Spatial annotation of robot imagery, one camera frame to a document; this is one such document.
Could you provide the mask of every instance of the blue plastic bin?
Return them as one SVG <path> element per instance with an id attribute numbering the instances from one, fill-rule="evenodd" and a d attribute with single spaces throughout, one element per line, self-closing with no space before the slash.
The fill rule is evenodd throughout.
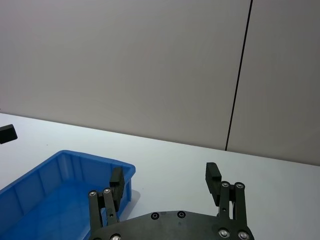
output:
<path id="1" fill-rule="evenodd" d="M 88 193 L 109 187 L 115 167 L 123 168 L 125 181 L 120 215 L 131 200 L 135 166 L 86 153 L 57 152 L 0 191 L 0 240 L 88 239 Z"/>

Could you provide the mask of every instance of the blue storage tray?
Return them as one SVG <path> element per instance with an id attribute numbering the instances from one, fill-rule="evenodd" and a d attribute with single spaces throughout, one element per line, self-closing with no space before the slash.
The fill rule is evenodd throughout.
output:
<path id="1" fill-rule="evenodd" d="M 125 181 L 120 215 L 131 200 L 135 166 L 86 153 L 57 152 L 0 191 L 0 240 L 88 239 L 88 193 L 109 187 L 115 167 L 123 168 Z"/>

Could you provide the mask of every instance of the white tabletop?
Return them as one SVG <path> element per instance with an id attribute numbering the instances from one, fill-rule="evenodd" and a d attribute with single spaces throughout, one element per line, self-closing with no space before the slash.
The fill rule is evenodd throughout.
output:
<path id="1" fill-rule="evenodd" d="M 256 240 L 319 239 L 320 167 L 0 113 L 18 139 L 0 145 L 0 189 L 60 150 L 135 165 L 132 202 L 121 219 L 155 211 L 216 215 L 206 162 L 222 179 L 246 186 L 248 226 Z"/>

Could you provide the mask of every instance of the black block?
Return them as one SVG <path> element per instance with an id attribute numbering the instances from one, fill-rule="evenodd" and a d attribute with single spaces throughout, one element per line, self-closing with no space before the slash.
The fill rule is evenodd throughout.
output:
<path id="1" fill-rule="evenodd" d="M 15 127 L 12 124 L 0 127 L 0 144 L 5 144 L 17 138 Z"/>

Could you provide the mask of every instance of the gray wall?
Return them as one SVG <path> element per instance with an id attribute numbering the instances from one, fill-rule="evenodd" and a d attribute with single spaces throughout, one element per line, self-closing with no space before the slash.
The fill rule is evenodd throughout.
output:
<path id="1" fill-rule="evenodd" d="M 2 0 L 0 111 L 224 149 L 249 0 Z M 228 151 L 320 165 L 320 3 L 254 0 Z"/>
<path id="2" fill-rule="evenodd" d="M 228 151 L 320 165 L 319 10 L 254 0 Z"/>
<path id="3" fill-rule="evenodd" d="M 248 0 L 1 0 L 1 112 L 224 149 Z"/>

